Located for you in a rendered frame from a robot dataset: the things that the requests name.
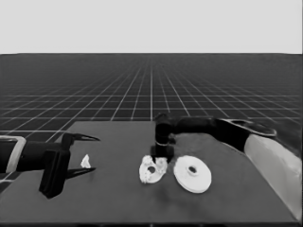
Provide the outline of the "small white T-shaped piece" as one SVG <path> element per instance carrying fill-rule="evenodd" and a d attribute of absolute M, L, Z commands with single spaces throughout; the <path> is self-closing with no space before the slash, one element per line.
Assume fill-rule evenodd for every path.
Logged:
<path fill-rule="evenodd" d="M 83 159 L 82 159 L 80 165 L 81 165 L 83 168 L 90 168 L 90 167 L 91 167 L 91 165 L 90 165 L 90 163 L 89 163 L 89 155 L 88 155 L 88 154 L 86 154 L 86 155 L 83 157 Z"/>

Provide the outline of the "white round carrier with pins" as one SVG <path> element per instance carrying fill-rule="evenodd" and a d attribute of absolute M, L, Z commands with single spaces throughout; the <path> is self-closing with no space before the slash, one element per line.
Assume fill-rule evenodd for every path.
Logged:
<path fill-rule="evenodd" d="M 143 171 L 148 170 L 151 173 L 151 179 L 150 179 L 150 181 L 148 183 L 157 183 L 166 174 L 167 168 L 168 167 L 163 168 L 163 169 L 159 169 L 157 167 L 156 163 L 154 163 L 153 166 L 145 166 L 141 162 L 141 165 L 139 167 L 139 179 L 140 179 L 140 173 L 143 172 Z"/>

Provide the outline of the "large thick white disc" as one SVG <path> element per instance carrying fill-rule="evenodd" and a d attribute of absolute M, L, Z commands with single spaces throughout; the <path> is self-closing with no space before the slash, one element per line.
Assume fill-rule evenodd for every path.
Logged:
<path fill-rule="evenodd" d="M 194 156 L 179 157 L 175 162 L 173 173 L 177 182 L 191 193 L 204 193 L 212 183 L 209 167 Z"/>

